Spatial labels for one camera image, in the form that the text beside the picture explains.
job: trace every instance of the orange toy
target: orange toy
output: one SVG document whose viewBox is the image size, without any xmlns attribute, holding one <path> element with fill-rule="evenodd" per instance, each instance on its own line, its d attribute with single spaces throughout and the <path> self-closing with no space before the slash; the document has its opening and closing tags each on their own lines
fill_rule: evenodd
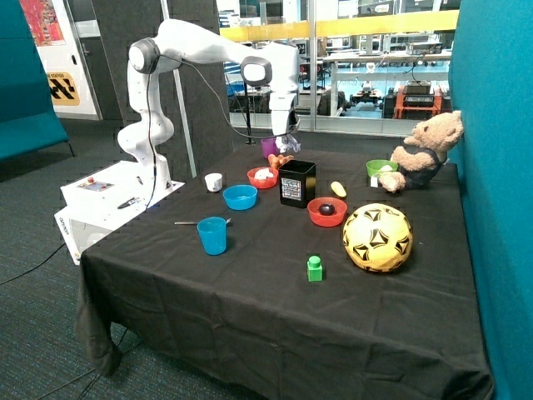
<svg viewBox="0 0 533 400">
<path fill-rule="evenodd" d="M 270 156 L 268 156 L 268 163 L 270 164 L 271 168 L 280 169 L 282 165 L 288 163 L 293 158 L 294 156 L 283 156 L 283 154 L 276 156 L 274 154 L 271 154 Z"/>
</svg>

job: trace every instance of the green block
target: green block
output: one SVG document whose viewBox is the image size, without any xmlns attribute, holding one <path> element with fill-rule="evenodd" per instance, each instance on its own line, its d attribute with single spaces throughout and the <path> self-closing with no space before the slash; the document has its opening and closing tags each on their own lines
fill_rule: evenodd
<svg viewBox="0 0 533 400">
<path fill-rule="evenodd" d="M 317 256 L 309 257 L 307 262 L 307 280 L 309 282 L 320 282 L 322 280 L 321 259 Z"/>
</svg>

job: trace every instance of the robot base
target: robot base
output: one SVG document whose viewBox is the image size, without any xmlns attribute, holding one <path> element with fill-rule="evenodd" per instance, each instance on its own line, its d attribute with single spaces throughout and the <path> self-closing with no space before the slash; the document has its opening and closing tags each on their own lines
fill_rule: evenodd
<svg viewBox="0 0 533 400">
<path fill-rule="evenodd" d="M 83 251 L 147 209 L 151 192 L 146 195 L 139 171 L 137 162 L 121 161 L 61 187 L 67 206 L 54 217 L 76 265 Z M 168 189 L 155 191 L 151 206 L 184 184 L 172 181 Z"/>
</svg>

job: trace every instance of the red bowl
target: red bowl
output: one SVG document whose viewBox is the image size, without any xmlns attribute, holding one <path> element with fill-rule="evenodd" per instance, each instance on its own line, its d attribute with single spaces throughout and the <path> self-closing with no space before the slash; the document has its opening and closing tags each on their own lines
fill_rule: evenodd
<svg viewBox="0 0 533 400">
<path fill-rule="evenodd" d="M 324 204 L 329 203 L 335 207 L 335 212 L 332 215 L 322 215 L 318 208 Z M 348 206 L 342 200 L 335 197 L 317 197 L 307 204 L 307 211 L 311 220 L 320 227 L 335 227 L 339 225 L 346 216 Z"/>
<path fill-rule="evenodd" d="M 250 184 L 257 189 L 268 189 L 275 186 L 277 183 L 277 177 L 279 175 L 277 169 L 271 167 L 268 168 L 268 171 L 274 174 L 273 177 L 268 177 L 267 179 L 254 179 L 256 172 L 261 169 L 267 169 L 267 167 L 257 167 L 248 171 L 248 179 L 250 180 Z"/>
</svg>

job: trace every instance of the door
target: door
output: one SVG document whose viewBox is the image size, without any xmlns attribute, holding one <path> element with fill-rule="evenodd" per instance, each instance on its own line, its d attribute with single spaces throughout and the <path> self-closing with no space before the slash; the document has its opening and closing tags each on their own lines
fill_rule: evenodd
<svg viewBox="0 0 533 400">
<path fill-rule="evenodd" d="M 63 0 L 20 0 L 60 118 L 102 119 Z"/>
</svg>

